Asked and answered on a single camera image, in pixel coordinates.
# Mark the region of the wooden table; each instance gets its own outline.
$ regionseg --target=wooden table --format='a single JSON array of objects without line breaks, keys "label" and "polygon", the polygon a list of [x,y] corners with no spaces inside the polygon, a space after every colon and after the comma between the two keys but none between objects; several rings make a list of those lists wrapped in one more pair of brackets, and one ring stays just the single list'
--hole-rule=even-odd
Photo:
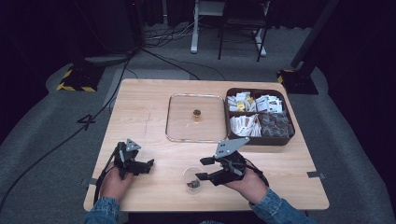
[{"label": "wooden table", "polygon": [[[214,94],[225,98],[230,88],[280,91],[286,100],[295,135],[282,147],[244,146],[239,152],[264,171],[271,188],[300,210],[322,210],[329,201],[315,172],[308,148],[283,87],[278,83],[124,79],[115,103],[106,135],[93,171],[98,178],[118,142],[127,138],[142,148],[137,161],[155,159],[148,175],[139,175],[120,202],[122,211],[244,211],[248,202],[236,191],[224,186],[214,187],[204,181],[198,194],[186,191],[183,172],[199,166],[212,173],[219,164],[202,166],[199,160],[214,155],[215,143],[178,143],[165,136],[169,99],[174,93]],[[84,202],[92,208],[95,186],[89,186]]]}]

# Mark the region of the denim sleeve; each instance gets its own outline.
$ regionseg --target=denim sleeve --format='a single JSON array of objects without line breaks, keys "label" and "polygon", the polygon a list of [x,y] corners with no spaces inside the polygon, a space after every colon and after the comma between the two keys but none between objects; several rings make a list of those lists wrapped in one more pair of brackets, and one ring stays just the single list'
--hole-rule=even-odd
[{"label": "denim sleeve", "polygon": [[117,224],[119,219],[120,205],[113,198],[100,198],[93,209],[85,216],[86,224],[114,223]]},{"label": "denim sleeve", "polygon": [[257,204],[250,204],[253,212],[267,224],[306,223],[317,222],[292,207],[286,200],[281,199],[275,192],[268,189],[267,194]]}]

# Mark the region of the black chair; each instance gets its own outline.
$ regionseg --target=black chair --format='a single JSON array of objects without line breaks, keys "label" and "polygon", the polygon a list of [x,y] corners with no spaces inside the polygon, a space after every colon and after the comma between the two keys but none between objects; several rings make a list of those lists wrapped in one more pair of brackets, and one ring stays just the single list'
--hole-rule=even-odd
[{"label": "black chair", "polygon": [[[221,57],[221,50],[223,42],[233,42],[233,43],[247,43],[246,41],[237,40],[225,40],[224,30],[234,29],[234,30],[255,30],[255,35],[253,36],[254,44],[260,44],[259,55],[257,57],[257,62],[260,60],[262,46],[264,43],[265,36],[267,35],[267,30],[271,29],[269,22],[270,12],[272,11],[272,3],[275,0],[226,0],[222,15],[222,25],[219,29],[219,57]],[[256,37],[259,35],[260,29],[263,29],[263,37],[260,43],[256,42]]]}]

